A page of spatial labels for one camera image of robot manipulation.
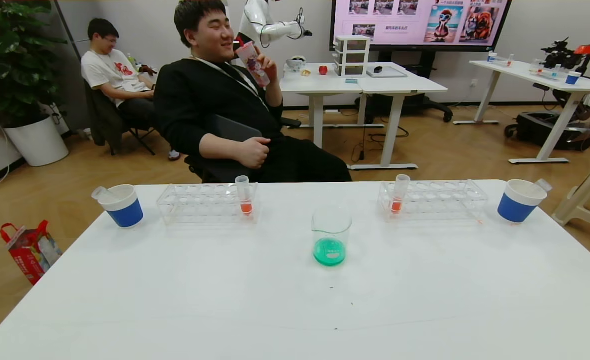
blue cup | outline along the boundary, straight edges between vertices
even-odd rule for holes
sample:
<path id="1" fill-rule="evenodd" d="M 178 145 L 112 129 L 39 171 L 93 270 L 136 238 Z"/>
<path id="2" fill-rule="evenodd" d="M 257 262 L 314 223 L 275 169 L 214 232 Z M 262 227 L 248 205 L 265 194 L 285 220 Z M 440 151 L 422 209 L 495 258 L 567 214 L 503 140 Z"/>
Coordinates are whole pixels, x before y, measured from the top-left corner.
<path id="1" fill-rule="evenodd" d="M 96 200 L 120 228 L 132 228 L 144 219 L 142 205 L 133 185 L 111 187 L 107 193 L 97 196 Z"/>
<path id="2" fill-rule="evenodd" d="M 539 186 L 526 180 L 510 180 L 506 184 L 497 212 L 512 223 L 523 223 L 549 196 Z"/>
<path id="3" fill-rule="evenodd" d="M 569 85 L 577 84 L 577 80 L 579 80 L 580 76 L 582 75 L 581 72 L 577 71 L 570 71 L 568 73 L 568 77 L 566 78 L 566 83 Z"/>

white t-shirt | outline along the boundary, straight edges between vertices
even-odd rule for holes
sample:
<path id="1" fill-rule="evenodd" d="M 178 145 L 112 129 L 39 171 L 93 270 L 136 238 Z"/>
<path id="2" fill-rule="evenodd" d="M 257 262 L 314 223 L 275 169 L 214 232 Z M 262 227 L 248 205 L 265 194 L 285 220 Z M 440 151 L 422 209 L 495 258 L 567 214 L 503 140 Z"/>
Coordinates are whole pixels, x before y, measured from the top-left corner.
<path id="1" fill-rule="evenodd" d="M 138 75 L 128 57 L 119 50 L 113 50 L 108 55 L 90 50 L 82 57 L 82 77 L 94 90 L 110 84 L 114 89 L 128 92 L 149 91 L 149 87 L 140 81 Z M 117 107 L 124 102 L 119 98 L 111 100 Z"/>

potted plant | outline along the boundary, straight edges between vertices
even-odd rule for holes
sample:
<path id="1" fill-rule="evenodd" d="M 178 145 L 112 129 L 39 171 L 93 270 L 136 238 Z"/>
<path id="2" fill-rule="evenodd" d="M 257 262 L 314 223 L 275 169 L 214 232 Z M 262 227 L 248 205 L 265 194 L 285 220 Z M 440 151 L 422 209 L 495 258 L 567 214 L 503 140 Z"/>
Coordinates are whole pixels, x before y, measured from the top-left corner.
<path id="1" fill-rule="evenodd" d="M 59 105 L 57 56 L 48 48 L 66 44 L 41 34 L 50 1 L 0 1 L 0 126 L 31 166 L 52 164 L 69 154 L 40 103 Z"/>

wooden floor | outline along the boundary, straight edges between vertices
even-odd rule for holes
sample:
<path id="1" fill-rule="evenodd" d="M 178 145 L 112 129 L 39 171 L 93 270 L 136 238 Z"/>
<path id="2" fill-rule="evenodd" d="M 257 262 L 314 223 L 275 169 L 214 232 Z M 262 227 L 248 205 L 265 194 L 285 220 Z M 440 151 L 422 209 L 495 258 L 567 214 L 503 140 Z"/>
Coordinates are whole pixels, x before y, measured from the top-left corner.
<path id="1" fill-rule="evenodd" d="M 509 164 L 511 158 L 533 158 L 540 148 L 535 145 L 505 139 L 504 128 L 514 123 L 519 112 L 540 110 L 540 107 L 501 107 L 489 110 L 487 119 L 501 121 L 501 125 L 452 125 L 443 123 L 437 111 L 423 116 L 402 117 L 402 127 L 410 137 L 397 141 L 393 162 L 413 162 L 418 170 L 405 171 L 414 180 L 460 180 L 521 178 L 536 181 L 548 180 L 554 187 L 542 204 L 552 214 L 569 190 L 579 185 L 590 173 L 590 149 L 581 152 L 556 152 L 567 157 L 570 164 Z M 455 120 L 469 120 L 475 115 L 473 107 L 457 107 Z M 329 123 L 354 122 L 355 111 L 327 115 Z M 297 118 L 304 112 L 288 112 Z M 287 130 L 288 135 L 312 139 L 310 129 Z M 382 133 L 371 129 L 368 134 Z M 183 184 L 198 183 L 199 178 L 188 171 L 183 162 L 169 162 L 168 144 L 157 136 L 146 139 L 157 156 L 151 156 L 139 147 L 130 136 L 125 136 L 126 151 L 112 157 L 107 147 L 94 146 L 78 136 L 69 137 L 66 143 L 70 155 L 66 159 L 32 168 L 23 166 L 11 173 L 0 185 L 0 226 L 4 223 L 35 227 L 47 219 L 53 237 L 62 250 L 66 250 L 102 212 L 90 194 L 98 186 L 120 184 Z M 368 142 L 366 160 L 362 164 L 380 161 L 381 147 Z M 324 132 L 324 149 L 352 164 L 355 146 L 362 141 L 361 129 L 327 129 Z M 353 172 L 355 181 L 374 182 L 394 180 L 396 170 Z M 590 251 L 590 225 L 572 221 L 566 229 Z M 0 323 L 31 289 L 20 269 L 5 251 L 0 238 Z"/>

orange part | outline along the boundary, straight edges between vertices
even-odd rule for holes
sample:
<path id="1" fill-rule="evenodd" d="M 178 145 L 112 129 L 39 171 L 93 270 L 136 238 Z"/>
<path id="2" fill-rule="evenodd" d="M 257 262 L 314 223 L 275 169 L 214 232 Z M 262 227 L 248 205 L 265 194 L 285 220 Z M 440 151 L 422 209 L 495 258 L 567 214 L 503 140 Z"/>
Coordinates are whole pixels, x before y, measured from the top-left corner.
<path id="1" fill-rule="evenodd" d="M 402 203 L 401 202 L 393 202 L 392 210 L 394 213 L 398 213 L 402 211 Z"/>
<path id="2" fill-rule="evenodd" d="M 582 45 L 575 50 L 577 55 L 590 55 L 590 45 Z"/>
<path id="3" fill-rule="evenodd" d="M 242 212 L 246 215 L 249 215 L 253 212 L 253 204 L 252 203 L 242 203 Z"/>

